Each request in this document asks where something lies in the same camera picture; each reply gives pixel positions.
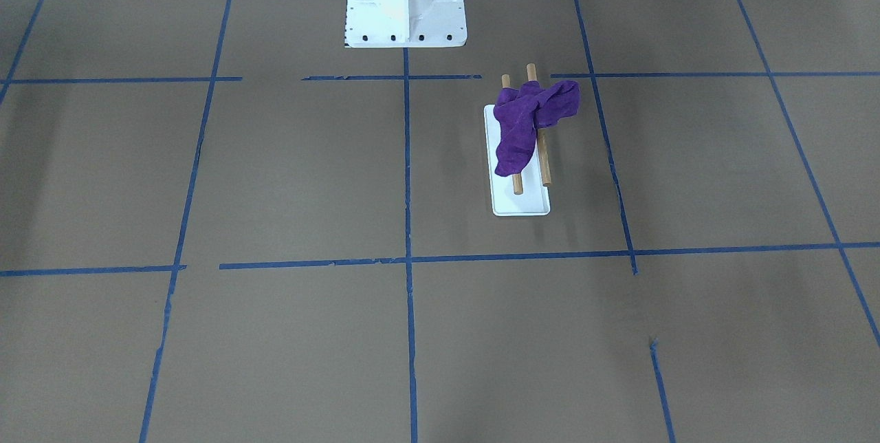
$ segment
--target purple towel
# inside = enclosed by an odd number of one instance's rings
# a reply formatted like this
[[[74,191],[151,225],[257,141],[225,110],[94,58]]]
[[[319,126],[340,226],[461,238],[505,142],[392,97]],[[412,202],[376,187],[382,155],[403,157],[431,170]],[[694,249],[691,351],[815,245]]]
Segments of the purple towel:
[[[496,175],[522,173],[534,154],[537,129],[552,127],[560,119],[574,116],[579,102],[581,91],[572,80],[554,83],[549,89],[541,89],[537,82],[526,82],[519,91],[502,89],[494,107],[494,117],[500,123]]]

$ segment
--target crumpled cloth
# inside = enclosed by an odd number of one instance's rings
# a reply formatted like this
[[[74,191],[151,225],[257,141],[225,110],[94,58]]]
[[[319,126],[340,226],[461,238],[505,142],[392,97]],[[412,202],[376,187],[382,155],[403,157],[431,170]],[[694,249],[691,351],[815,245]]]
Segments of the crumpled cloth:
[[[581,89],[574,80],[562,80],[549,89],[541,89],[534,80],[524,83],[519,90],[502,89],[494,105],[494,117],[500,123],[496,175],[522,173],[535,152],[538,129],[574,116],[580,102]]]

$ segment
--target white rectangular tray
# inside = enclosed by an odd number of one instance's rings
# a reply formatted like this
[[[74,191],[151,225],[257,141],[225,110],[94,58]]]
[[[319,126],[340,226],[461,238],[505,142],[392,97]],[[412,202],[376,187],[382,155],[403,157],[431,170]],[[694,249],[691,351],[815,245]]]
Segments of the white rectangular tray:
[[[492,191],[492,212],[495,215],[547,215],[550,213],[550,192],[541,184],[538,150],[531,155],[522,170],[522,195],[513,193],[513,177],[494,174],[498,164],[496,149],[501,141],[501,124],[494,119],[494,105],[483,108],[486,125],[486,154],[489,168],[489,188]]]

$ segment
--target blue grid line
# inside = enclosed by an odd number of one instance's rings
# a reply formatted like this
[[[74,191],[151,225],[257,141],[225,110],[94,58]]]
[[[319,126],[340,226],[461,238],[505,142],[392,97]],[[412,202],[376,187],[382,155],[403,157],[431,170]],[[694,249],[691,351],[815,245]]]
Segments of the blue grid line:
[[[335,82],[336,80],[480,80],[481,74],[310,74],[303,82]]]
[[[186,265],[174,266],[117,266],[106,268],[52,268],[52,270],[0,270],[0,277],[63,277],[72,274],[124,274],[124,273],[157,273],[172,271],[174,268],[185,270]]]
[[[666,385],[663,384],[663,374],[660,373],[660,362],[657,360],[657,339],[651,340],[651,364],[654,365],[654,379],[657,380],[657,393],[660,395],[660,405],[663,407],[663,420],[666,421],[666,435],[669,443],[675,443],[675,429],[672,427],[672,415],[669,412],[669,401],[666,399]]]
[[[166,82],[241,82],[240,76],[132,76],[118,78],[17,78],[11,85],[49,85],[50,83],[166,83]]]
[[[226,37],[226,23],[229,21],[230,8],[232,8],[232,0],[226,0],[226,7],[223,9],[223,19],[220,22],[220,33],[217,36],[217,48],[214,51],[214,66],[211,67],[211,78],[217,78],[217,70],[220,68],[220,56],[223,54],[223,39]],[[215,80],[208,82],[208,94],[205,97],[205,107],[201,114],[201,126],[199,127],[199,139],[195,145],[195,156],[192,159],[192,171],[189,175],[189,187],[186,190],[186,202],[183,207],[183,217],[180,220],[180,233],[177,242],[177,249],[174,254],[174,266],[170,272],[168,281],[168,294],[166,295],[166,306],[164,306],[164,318],[162,321],[162,340],[159,348],[156,349],[156,358],[153,361],[153,370],[150,379],[150,389],[147,393],[147,402],[144,407],[144,421],[141,423],[141,434],[139,443],[145,443],[147,440],[147,431],[150,429],[150,417],[153,409],[153,400],[156,396],[156,386],[160,377],[160,368],[162,367],[162,355],[164,353],[164,345],[168,336],[168,325],[171,319],[171,299],[174,295],[174,288],[177,286],[177,277],[180,265],[180,259],[183,255],[183,245],[186,241],[186,226],[189,223],[189,211],[193,204],[193,193],[195,192],[195,180],[199,173],[199,160],[201,157],[201,145],[205,140],[205,129],[208,126],[208,115],[210,115],[211,100],[214,97]]]
[[[28,45],[27,41],[31,38],[31,32],[34,30],[34,24],[37,22],[37,16],[40,14],[41,8],[43,8],[44,1],[46,0],[37,0],[37,6],[34,7],[34,13],[31,13],[31,19],[27,23],[25,34],[21,36],[19,48],[15,51],[15,57],[12,58],[12,64],[9,66],[9,73],[6,74],[6,80],[3,81],[3,88],[0,89],[0,105],[3,105],[3,99],[6,98],[6,92],[9,91],[10,83],[12,83],[12,79],[15,76],[15,69],[19,67],[21,55],[24,54],[25,46]]]
[[[404,207],[406,208],[406,337],[409,346],[409,439],[411,443],[419,440],[419,411],[415,381],[415,311],[413,301],[413,239],[412,239],[412,190],[410,155],[410,115],[409,115],[409,49],[403,48],[403,133],[404,133]]]
[[[604,119],[604,111],[602,109],[602,98],[600,97],[600,85],[596,79],[596,69],[593,66],[593,56],[590,52],[590,39],[587,38],[587,27],[584,24],[584,14],[581,13],[581,1],[574,0],[575,11],[577,12],[577,22],[581,26],[581,40],[584,42],[584,55],[587,58],[587,67],[590,69],[591,82],[593,85],[593,97],[596,99],[596,110],[599,116],[599,123],[602,126],[602,138],[606,143],[608,152],[608,167],[610,168],[610,176],[614,181],[614,189],[617,191],[617,199],[620,208],[620,223],[623,224],[623,235],[626,239],[626,249],[629,251],[629,262],[632,266],[632,273],[639,274],[639,265],[635,261],[635,252],[633,251],[633,239],[629,233],[629,223],[626,221],[626,206],[623,204],[623,192],[620,190],[620,180],[617,177],[617,168],[614,167],[614,154],[611,149],[611,139],[608,136],[608,126]]]
[[[776,246],[716,246],[715,248],[656,248],[635,249],[636,255],[701,255],[744,254],[745,252],[795,252],[830,250],[837,248],[880,248],[880,242],[848,242],[842,244],[783,244]],[[556,259],[587,259],[595,257],[626,257],[630,253],[621,250],[597,250],[580,252],[528,252],[528,254],[471,254],[471,255],[417,255],[410,257],[378,257],[372,259],[334,259],[323,261],[268,261],[224,262],[220,270],[263,270],[264,268],[310,268],[316,266],[361,266],[373,264],[405,264],[406,262],[471,262],[471,261],[531,261]]]
[[[553,73],[551,78],[699,78],[732,76],[880,76],[880,71],[841,72],[644,72],[644,73]]]
[[[758,49],[758,55],[761,57],[761,63],[764,63],[764,69],[767,71],[767,76],[770,79],[770,85],[773,86],[773,92],[776,95],[776,100],[779,102],[779,108],[782,110],[782,116],[785,118],[786,125],[789,127],[789,133],[791,133],[791,139],[795,143],[795,148],[797,149],[797,154],[801,157],[801,162],[804,164],[804,170],[806,170],[807,176],[810,179],[810,183],[813,186],[813,192],[816,193],[816,198],[822,208],[822,213],[824,214],[824,218],[826,218],[826,223],[828,224],[828,230],[832,233],[832,237],[834,239],[834,243],[838,246],[838,250],[840,253],[840,259],[843,260],[844,267],[846,267],[846,273],[849,274],[849,281],[852,283],[852,288],[855,290],[855,295],[858,296],[859,302],[861,304],[861,310],[864,311],[865,318],[868,320],[868,326],[871,328],[871,332],[874,334],[874,341],[877,343],[877,346],[880,347],[880,330],[877,329],[877,322],[874,321],[874,315],[871,314],[870,307],[868,307],[868,302],[865,299],[864,293],[861,291],[861,286],[859,284],[859,280],[855,277],[855,271],[852,266],[849,264],[849,258],[846,256],[846,250],[842,243],[840,242],[840,236],[837,233],[837,228],[834,226],[834,221],[831,217],[831,212],[828,210],[828,206],[824,201],[824,197],[822,196],[822,192],[820,191],[820,186],[816,180],[816,175],[813,173],[812,168],[810,167],[810,162],[807,160],[807,155],[804,152],[804,146],[801,145],[801,140],[798,137],[798,133],[795,130],[795,124],[791,120],[791,116],[789,115],[789,109],[786,108],[785,101],[782,99],[782,92],[779,91],[779,86],[776,85],[776,79],[773,77],[773,72],[770,70],[770,63],[767,61],[767,55],[764,54],[764,49],[761,48],[761,42],[758,40],[758,33],[755,32],[754,25],[751,23],[751,18],[749,17],[748,12],[745,10],[745,4],[743,0],[736,0],[736,4],[739,5],[739,10],[742,13],[742,17],[745,18],[745,24],[749,28],[749,33],[751,33],[751,39],[755,42],[755,47]]]

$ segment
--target wooden dowel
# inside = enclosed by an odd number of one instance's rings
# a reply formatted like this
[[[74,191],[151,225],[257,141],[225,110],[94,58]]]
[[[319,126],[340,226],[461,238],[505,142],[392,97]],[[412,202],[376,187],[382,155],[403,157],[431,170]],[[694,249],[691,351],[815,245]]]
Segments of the wooden dowel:
[[[525,66],[525,74],[528,76],[529,82],[538,80],[538,69],[534,63]],[[541,168],[541,183],[544,186],[553,185],[553,179],[550,177],[550,157],[547,155],[547,132],[544,129],[538,129],[538,165]]]
[[[509,74],[503,74],[500,76],[500,85],[502,87],[510,86],[510,76]],[[513,193],[514,195],[522,195],[523,194],[523,174],[515,173],[512,175],[513,177]]]

